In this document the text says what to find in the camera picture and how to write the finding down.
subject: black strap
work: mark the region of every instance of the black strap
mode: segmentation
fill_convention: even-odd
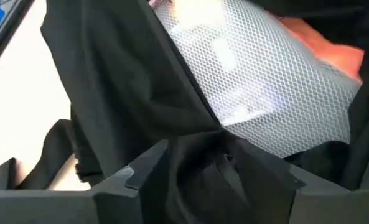
[[[71,122],[64,119],[57,121],[46,135],[39,162],[21,184],[15,186],[16,160],[14,158],[0,166],[0,190],[47,189],[72,155],[75,147],[72,139]]]

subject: white mesh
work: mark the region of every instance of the white mesh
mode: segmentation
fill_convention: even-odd
[[[279,157],[349,142],[347,108],[359,82],[248,1],[174,3],[163,1],[156,14],[227,130]]]

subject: black cloth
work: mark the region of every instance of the black cloth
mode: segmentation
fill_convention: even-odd
[[[285,161],[311,172],[325,180],[339,184],[349,157],[349,145],[329,141],[305,152],[298,152]]]
[[[174,223],[288,223],[304,186],[288,163],[224,130],[173,139],[169,158]]]
[[[105,176],[101,172],[100,163],[98,162],[94,151],[91,149],[72,108],[71,121],[73,138],[76,145],[74,153],[75,157],[80,161],[75,165],[77,175],[82,182],[89,182],[91,186],[94,186],[105,179]]]
[[[72,134],[71,121],[57,121],[46,135],[39,162],[19,185],[16,185],[16,160],[12,158],[0,165],[0,190],[47,189],[74,152],[76,146]]]
[[[326,17],[357,11],[364,6],[362,0],[250,0],[278,16]]]
[[[217,129],[146,1],[47,1],[42,33],[88,145],[114,174],[161,139]]]
[[[348,189],[359,189],[369,164],[369,80],[366,80],[349,109],[352,142],[350,157],[341,181]]]

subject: black bag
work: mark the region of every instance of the black bag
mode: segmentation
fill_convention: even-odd
[[[365,50],[350,144],[269,154],[221,127],[146,1],[48,1],[72,120],[19,186],[15,160],[0,166],[0,223],[369,223],[369,5],[254,2]],[[72,153],[91,190],[44,191]]]

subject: honeycomb mesh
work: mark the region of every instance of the honeycomb mesh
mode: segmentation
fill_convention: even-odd
[[[359,82],[268,12],[244,0],[163,1],[155,12],[225,129],[279,157],[349,142]]]

